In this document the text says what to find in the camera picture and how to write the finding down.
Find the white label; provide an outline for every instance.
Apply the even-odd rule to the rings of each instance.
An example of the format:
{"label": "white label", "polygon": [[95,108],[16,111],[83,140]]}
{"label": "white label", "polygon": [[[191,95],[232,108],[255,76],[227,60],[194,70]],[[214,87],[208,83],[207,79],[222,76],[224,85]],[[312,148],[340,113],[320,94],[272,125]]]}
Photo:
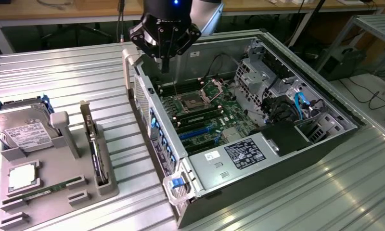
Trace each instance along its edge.
{"label": "white label", "polygon": [[206,153],[204,156],[206,156],[206,159],[207,159],[208,161],[211,161],[211,160],[214,160],[215,158],[219,158],[219,157],[220,157],[220,153],[219,153],[219,151],[212,151],[211,153]]}
{"label": "white label", "polygon": [[198,57],[198,56],[200,56],[200,52],[199,51],[195,51],[195,52],[191,53],[191,58],[192,57]]}
{"label": "white label", "polygon": [[51,136],[42,123],[30,124],[4,130],[16,145],[22,148],[32,148],[52,142]]}

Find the warning label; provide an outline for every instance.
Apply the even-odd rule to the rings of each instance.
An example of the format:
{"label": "warning label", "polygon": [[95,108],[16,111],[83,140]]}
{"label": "warning label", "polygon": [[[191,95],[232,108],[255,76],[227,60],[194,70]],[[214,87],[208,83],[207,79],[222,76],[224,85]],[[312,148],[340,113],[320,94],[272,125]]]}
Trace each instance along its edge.
{"label": "warning label", "polygon": [[224,149],[238,169],[244,169],[266,160],[266,156],[263,155],[252,138],[227,146]]}
{"label": "warning label", "polygon": [[16,145],[22,148],[32,148],[44,143],[52,142],[51,136],[43,123],[30,124],[18,128],[4,130]]}

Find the metal rack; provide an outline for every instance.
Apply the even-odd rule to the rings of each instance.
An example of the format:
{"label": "metal rack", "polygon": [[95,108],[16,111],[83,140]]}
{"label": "metal rack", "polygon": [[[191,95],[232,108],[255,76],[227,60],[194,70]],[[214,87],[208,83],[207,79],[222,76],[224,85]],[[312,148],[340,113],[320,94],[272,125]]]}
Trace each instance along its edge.
{"label": "metal rack", "polygon": [[334,53],[334,50],[342,45],[342,42],[348,35],[351,29],[354,26],[362,27],[367,32],[370,32],[374,36],[376,36],[379,39],[382,39],[385,42],[385,14],[382,15],[358,15],[354,16],[347,25],[344,26],[339,36],[336,37],[328,52],[326,55],[320,58],[316,70],[318,72],[322,71],[331,54]]}

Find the workbench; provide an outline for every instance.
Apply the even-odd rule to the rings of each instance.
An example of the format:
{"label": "workbench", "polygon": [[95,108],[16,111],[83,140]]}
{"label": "workbench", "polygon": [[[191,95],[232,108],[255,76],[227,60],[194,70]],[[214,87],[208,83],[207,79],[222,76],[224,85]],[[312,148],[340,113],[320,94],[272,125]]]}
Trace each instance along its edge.
{"label": "workbench", "polygon": [[[0,57],[0,100],[46,93],[83,126],[80,100],[104,128],[120,194],[28,229],[174,231],[175,216],[131,110],[122,44],[8,54]],[[319,78],[327,89],[331,84]],[[338,89],[340,100],[360,108]],[[385,134],[370,125],[318,164],[198,221],[183,231],[385,230]]]}
{"label": "workbench", "polygon": [[[385,0],[375,0],[378,8],[374,7],[375,13],[379,14],[385,8]],[[315,3],[303,5],[300,10],[306,13],[298,31],[291,41],[295,44],[302,31],[307,25],[307,21],[312,16],[312,12],[318,5]],[[263,14],[294,14],[299,12],[300,5],[295,3],[278,2],[272,4],[268,0],[224,0],[223,16],[239,15],[263,15]],[[366,11],[368,6],[354,5],[347,6],[338,0],[327,0],[320,12],[346,12]],[[124,8],[124,20],[140,20],[143,14],[143,1],[127,0]],[[44,6],[36,0],[12,0],[12,4],[0,5],[0,50],[3,54],[14,53],[12,45],[2,31],[7,26],[32,26],[32,25],[55,25],[72,23],[95,23],[118,21],[118,9],[107,10],[78,10],[75,5],[66,6],[66,10],[55,7]]]}

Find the motherboard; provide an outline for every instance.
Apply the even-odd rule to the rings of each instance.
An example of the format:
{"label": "motherboard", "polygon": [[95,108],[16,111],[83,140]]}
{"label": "motherboard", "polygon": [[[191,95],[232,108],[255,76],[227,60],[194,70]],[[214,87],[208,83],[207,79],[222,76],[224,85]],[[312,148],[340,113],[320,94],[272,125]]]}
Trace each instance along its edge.
{"label": "motherboard", "polygon": [[208,79],[199,90],[162,97],[190,155],[247,137],[258,127],[236,102],[234,88],[223,80]]}

